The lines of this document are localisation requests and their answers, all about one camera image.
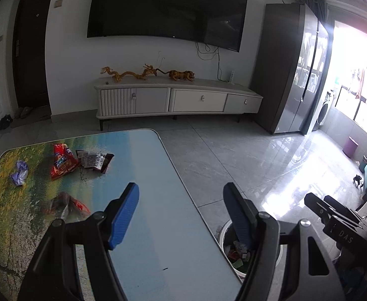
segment washing machine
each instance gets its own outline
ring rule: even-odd
[[[313,127],[313,131],[316,131],[319,128],[319,126],[324,124],[324,122],[327,118],[327,115],[329,114],[329,109],[331,107],[331,104],[333,104],[334,98],[335,98],[334,90],[329,90],[326,93],[325,101],[323,102],[323,106],[320,110],[320,113],[319,113],[319,116],[317,118],[316,124]]]

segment purple stool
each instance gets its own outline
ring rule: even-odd
[[[358,147],[357,142],[353,140],[351,137],[348,137],[348,140],[344,145],[343,152],[351,159],[352,156],[354,156],[357,147]]]

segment tile floor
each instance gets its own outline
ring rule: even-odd
[[[228,221],[222,188],[234,182],[243,196],[277,219],[308,218],[332,257],[334,241],[320,219],[303,204],[308,192],[331,195],[355,209],[361,191],[353,185],[356,165],[322,131],[270,135],[256,123],[231,115],[115,119],[104,131],[152,128],[157,131],[200,213],[214,234]],[[0,156],[33,143],[100,133],[93,111],[71,113],[0,132]]]

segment white tv cabinet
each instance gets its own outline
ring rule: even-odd
[[[206,79],[129,76],[116,83],[108,77],[98,79],[94,88],[101,131],[104,121],[118,117],[257,113],[262,101],[262,96],[241,85]]]

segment shoe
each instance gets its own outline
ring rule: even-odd
[[[24,119],[25,117],[27,117],[29,114],[30,114],[30,112],[32,111],[32,107],[28,107],[28,106],[26,106],[24,109],[23,109],[23,111],[21,112],[21,114],[20,114],[20,118],[21,119]]]
[[[13,119],[10,117],[9,114],[6,114],[1,120],[0,120],[0,130],[4,130],[7,127],[9,127],[10,123],[13,121]]]
[[[22,113],[22,111],[23,111],[23,107],[20,107],[20,108],[18,108],[17,110],[16,110],[16,112],[15,112],[15,119],[19,119],[20,118],[20,115],[21,115],[21,113]]]

